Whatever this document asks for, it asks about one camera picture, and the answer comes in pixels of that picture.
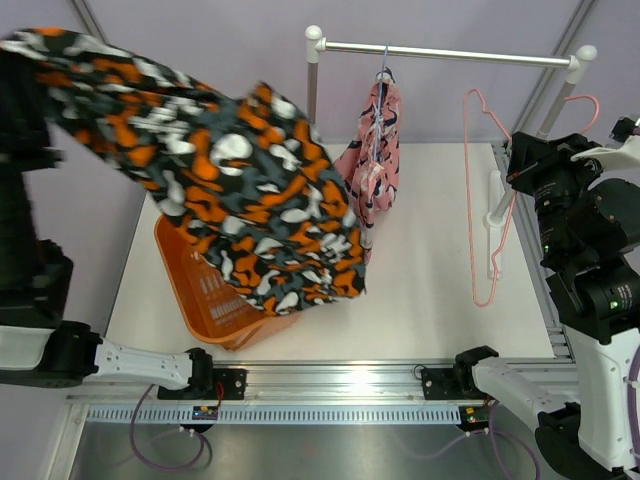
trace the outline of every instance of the orange and black camouflage cloth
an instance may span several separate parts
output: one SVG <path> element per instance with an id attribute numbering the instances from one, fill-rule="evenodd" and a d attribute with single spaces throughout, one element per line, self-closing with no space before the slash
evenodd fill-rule
<path id="1" fill-rule="evenodd" d="M 2 51 L 34 62 L 47 117 L 142 184 L 256 308 L 284 315 L 364 289 L 344 182 L 304 114 L 269 86 L 231 99 L 60 29 L 17 31 Z"/>

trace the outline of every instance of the white platform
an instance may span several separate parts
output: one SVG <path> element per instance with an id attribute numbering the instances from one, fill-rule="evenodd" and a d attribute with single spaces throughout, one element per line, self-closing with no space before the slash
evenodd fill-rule
<path id="1" fill-rule="evenodd" d="M 335 157 L 343 149 L 328 151 Z M 470 151 L 484 300 L 490 281 L 482 217 L 495 160 L 488 144 Z M 503 357 L 553 356 L 515 226 L 494 303 L 477 308 L 471 300 L 461 144 L 401 146 L 398 198 L 376 218 L 366 295 L 308 310 L 293 327 L 237 353 L 202 344 L 185 327 L 155 243 L 158 216 L 147 198 L 107 332 L 112 341 L 162 352 L 199 345 L 215 359 L 238 361 L 445 359 L 485 344 Z"/>

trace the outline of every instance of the clothes hanger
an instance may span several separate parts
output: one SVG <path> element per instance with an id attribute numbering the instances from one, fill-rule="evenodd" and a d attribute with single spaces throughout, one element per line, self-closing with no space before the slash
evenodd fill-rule
<path id="1" fill-rule="evenodd" d="M 375 142 L 373 143 L 373 159 L 376 162 L 380 162 L 378 159 L 378 148 L 380 146 L 380 124 L 382 123 L 382 79 L 384 77 L 384 70 L 387 65 L 387 55 L 389 53 L 389 42 L 384 49 L 384 56 L 382 57 L 382 69 L 380 70 L 380 79 L 378 80 L 378 110 L 376 111 L 375 123 Z"/>

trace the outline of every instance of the clothing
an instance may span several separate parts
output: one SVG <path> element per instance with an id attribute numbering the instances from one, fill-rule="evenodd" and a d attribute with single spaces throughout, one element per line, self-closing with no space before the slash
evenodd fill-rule
<path id="1" fill-rule="evenodd" d="M 256 308 L 284 315 L 364 289 L 344 182 L 303 113 L 268 85 L 231 99 L 61 29 L 15 32 L 0 41 L 6 52 L 36 65 L 47 115 L 143 185 Z"/>
<path id="2" fill-rule="evenodd" d="M 371 88 L 365 109 L 358 120 L 358 131 L 334 166 L 345 179 L 351 202 L 362 226 L 361 244 L 369 260 L 373 246 L 374 213 L 391 208 L 398 191 L 400 175 L 399 130 L 402 97 L 391 70 L 382 77 L 381 108 L 378 112 L 379 85 Z M 376 120 L 379 141 L 376 145 Z"/>

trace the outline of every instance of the orange basket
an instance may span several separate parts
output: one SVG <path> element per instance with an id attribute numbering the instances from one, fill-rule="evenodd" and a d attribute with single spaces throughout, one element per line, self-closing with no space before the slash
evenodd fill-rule
<path id="1" fill-rule="evenodd" d="M 240 350 L 298 320 L 299 313 L 270 317 L 249 305 L 166 218 L 156 223 L 155 236 L 187 328 L 201 342 Z"/>

